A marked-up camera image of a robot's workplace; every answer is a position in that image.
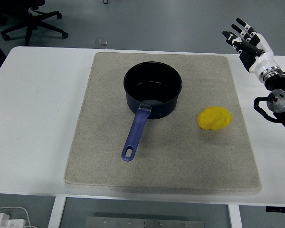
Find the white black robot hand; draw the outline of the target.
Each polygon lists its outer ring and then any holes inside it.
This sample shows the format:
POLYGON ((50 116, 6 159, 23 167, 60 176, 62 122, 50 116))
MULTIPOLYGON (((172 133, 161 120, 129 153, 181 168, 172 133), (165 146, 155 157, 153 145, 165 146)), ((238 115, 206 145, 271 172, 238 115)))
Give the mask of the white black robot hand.
POLYGON ((240 18, 236 19, 237 25, 231 27, 236 31, 223 31, 226 43, 231 45, 239 54, 244 68, 257 76, 263 71, 279 68, 273 60, 274 53, 262 34, 240 18))

